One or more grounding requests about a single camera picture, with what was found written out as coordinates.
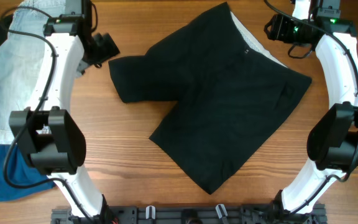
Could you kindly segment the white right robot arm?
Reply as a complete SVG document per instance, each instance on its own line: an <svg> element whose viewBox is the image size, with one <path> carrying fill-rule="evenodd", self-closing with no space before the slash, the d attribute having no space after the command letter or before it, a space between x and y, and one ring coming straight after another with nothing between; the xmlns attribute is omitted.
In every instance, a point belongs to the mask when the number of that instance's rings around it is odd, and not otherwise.
<svg viewBox="0 0 358 224"><path fill-rule="evenodd" d="M271 40L310 44L323 68L329 111L311 130L308 160L294 181L279 191L264 217L271 222L311 218L314 205L335 182L358 167L358 57L354 23L312 12L302 19L276 14L265 25Z"/></svg>

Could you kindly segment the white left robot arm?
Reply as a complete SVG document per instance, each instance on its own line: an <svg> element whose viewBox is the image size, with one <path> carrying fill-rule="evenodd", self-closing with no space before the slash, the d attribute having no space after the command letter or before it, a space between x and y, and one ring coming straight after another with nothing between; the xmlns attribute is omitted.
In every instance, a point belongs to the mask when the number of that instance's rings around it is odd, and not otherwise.
<svg viewBox="0 0 358 224"><path fill-rule="evenodd" d="M49 17L41 40L44 58L35 90L21 111L12 111L9 126L25 163L46 176L31 184L17 184L9 178L6 157L5 181L28 189L55 183L71 208L67 223L118 223L104 195L96 188L85 167L86 140L70 115L74 79L82 63L100 65L118 54L109 35L92 36L92 15L77 10Z"/></svg>

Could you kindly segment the black shorts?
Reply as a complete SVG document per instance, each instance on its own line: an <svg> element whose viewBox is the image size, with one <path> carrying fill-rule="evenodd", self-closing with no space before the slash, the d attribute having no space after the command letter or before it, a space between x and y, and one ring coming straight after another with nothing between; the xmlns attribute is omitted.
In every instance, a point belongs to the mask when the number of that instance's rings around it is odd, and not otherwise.
<svg viewBox="0 0 358 224"><path fill-rule="evenodd" d="M121 100L174 101L150 136L205 192L215 192L286 121L311 78L256 51L217 5L144 55L111 60Z"/></svg>

